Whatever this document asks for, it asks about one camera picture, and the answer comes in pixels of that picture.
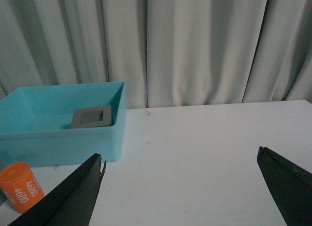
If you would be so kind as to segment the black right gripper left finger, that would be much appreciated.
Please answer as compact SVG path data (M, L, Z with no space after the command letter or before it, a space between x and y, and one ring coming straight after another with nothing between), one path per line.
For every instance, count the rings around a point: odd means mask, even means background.
M106 164L93 154L11 226L87 226L97 201Z

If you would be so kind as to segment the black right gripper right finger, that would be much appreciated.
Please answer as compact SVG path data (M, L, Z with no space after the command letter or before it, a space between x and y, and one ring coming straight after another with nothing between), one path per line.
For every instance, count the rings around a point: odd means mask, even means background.
M312 174L267 147L257 164L269 192L288 226L312 224Z

